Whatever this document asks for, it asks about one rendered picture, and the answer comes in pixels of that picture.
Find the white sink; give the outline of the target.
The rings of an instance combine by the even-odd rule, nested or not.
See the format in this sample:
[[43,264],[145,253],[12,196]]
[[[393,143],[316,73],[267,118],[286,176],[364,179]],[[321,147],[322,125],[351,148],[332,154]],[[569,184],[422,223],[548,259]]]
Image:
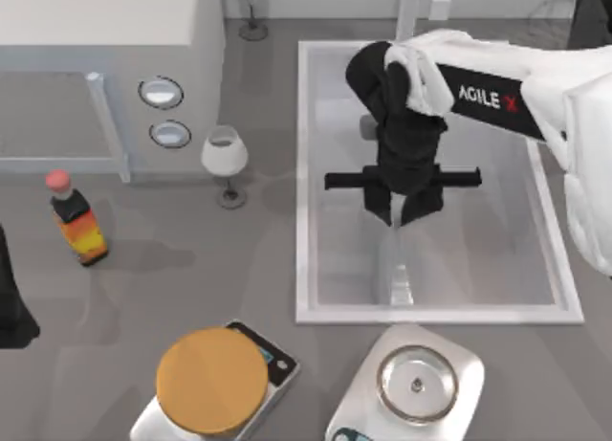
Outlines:
[[438,160],[479,168],[441,211],[399,230],[365,210],[331,172],[376,158],[365,110],[347,86],[358,41],[298,45],[296,318],[311,323],[582,323],[583,313],[535,142],[458,116]]

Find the white wine glass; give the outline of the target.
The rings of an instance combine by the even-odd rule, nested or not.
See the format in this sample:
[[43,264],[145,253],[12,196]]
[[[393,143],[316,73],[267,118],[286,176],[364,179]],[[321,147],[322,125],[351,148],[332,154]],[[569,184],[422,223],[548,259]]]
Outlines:
[[268,28],[265,23],[256,16],[255,7],[257,0],[244,0],[248,6],[249,16],[239,28],[239,36],[250,42],[261,41],[268,36]]
[[236,186],[234,179],[246,168],[249,153],[237,130],[230,125],[212,128],[201,152],[203,168],[222,181],[217,203],[223,209],[238,209],[247,202],[247,193]]

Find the tall white tap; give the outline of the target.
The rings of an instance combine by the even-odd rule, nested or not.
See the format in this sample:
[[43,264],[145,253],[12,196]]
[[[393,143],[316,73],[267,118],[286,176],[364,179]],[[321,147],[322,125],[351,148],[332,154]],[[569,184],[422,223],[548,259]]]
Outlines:
[[409,39],[415,30],[421,0],[399,0],[396,22],[396,41]]

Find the round glass dish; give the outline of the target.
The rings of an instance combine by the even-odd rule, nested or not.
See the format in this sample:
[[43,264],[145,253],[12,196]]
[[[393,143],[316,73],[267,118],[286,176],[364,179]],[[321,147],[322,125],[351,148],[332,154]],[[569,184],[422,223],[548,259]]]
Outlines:
[[376,372],[382,404],[400,419],[415,424],[447,416],[458,398],[459,382],[450,361],[435,349],[410,344],[389,352]]

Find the silver kitchen scale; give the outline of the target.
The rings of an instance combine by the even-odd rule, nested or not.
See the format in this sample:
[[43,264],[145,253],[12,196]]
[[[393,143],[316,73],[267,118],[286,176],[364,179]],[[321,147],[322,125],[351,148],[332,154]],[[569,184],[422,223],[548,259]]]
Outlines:
[[129,441],[250,441],[259,423],[282,398],[299,371],[299,363],[291,354],[241,320],[230,320],[222,326],[246,335],[262,353],[268,367],[269,381],[266,396],[260,408],[240,428],[216,435],[202,435],[175,425],[162,411],[156,388],[129,432]]

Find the white kitchen scale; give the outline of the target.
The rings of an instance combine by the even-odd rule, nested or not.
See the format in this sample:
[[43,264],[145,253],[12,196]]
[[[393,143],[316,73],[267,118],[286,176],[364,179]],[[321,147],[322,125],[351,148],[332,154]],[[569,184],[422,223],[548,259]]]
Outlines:
[[[443,419],[406,422],[380,401],[376,372],[392,350],[410,344],[429,346],[453,365],[459,382],[458,398]],[[324,441],[463,441],[474,417],[485,383],[482,360],[467,348],[414,323],[388,327],[374,342],[332,416]]]

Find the small microwave knob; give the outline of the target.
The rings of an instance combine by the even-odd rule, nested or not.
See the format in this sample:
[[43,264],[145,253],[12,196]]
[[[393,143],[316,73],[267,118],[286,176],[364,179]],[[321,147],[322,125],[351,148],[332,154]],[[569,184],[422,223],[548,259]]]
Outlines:
[[156,145],[165,149],[181,149],[192,140],[189,128],[182,122],[174,120],[152,124],[148,134]]

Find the round orange plate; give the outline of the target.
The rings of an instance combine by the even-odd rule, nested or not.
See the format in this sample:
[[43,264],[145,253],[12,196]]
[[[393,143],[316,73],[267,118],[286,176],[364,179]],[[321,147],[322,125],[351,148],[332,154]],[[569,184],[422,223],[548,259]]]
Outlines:
[[156,396],[178,427],[202,435],[242,427],[267,393],[267,363],[246,335],[226,327],[192,331],[162,355]]

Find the dark cabinet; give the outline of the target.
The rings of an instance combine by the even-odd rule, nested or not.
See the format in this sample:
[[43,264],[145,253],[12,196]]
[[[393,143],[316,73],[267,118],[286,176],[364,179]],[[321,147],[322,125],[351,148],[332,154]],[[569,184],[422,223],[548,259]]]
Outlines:
[[612,0],[575,0],[566,48],[593,49],[612,45]]

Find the large microwave knob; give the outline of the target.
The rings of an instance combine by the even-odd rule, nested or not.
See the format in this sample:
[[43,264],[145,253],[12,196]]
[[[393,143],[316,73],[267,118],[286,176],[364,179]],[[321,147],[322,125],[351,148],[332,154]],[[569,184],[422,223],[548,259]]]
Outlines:
[[183,102],[185,92],[175,80],[156,76],[139,83],[138,95],[142,102],[152,108],[170,110]]

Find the pale microwave oven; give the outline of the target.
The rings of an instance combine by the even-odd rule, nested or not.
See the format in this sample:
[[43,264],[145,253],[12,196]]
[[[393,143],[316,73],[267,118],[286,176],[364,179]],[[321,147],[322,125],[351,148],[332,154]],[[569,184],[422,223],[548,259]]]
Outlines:
[[[205,138],[220,111],[226,36],[221,0],[0,0],[0,72],[106,75],[131,182],[200,176]],[[170,110],[146,105],[142,80],[169,77],[185,92]],[[180,121],[181,149],[156,145],[149,127]]]

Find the dark bottle with red cap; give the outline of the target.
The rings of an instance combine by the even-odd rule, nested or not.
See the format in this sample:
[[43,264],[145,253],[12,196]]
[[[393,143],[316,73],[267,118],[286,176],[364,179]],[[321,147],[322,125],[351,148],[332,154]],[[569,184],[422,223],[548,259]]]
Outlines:
[[52,193],[50,204],[55,221],[79,264],[89,267],[108,255],[108,245],[90,203],[72,185],[70,174],[54,169],[45,177]]

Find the microwave oven door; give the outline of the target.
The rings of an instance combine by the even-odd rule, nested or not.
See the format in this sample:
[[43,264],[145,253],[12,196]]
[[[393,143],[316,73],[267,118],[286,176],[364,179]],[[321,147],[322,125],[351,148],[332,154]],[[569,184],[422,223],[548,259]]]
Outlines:
[[99,72],[0,72],[0,174],[119,175],[129,156]]

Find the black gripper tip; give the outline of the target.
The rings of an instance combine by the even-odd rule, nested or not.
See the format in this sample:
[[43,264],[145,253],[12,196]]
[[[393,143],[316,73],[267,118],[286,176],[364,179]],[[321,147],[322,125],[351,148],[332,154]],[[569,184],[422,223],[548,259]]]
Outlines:
[[40,327],[17,287],[6,234],[0,224],[0,350],[24,349],[39,334]]

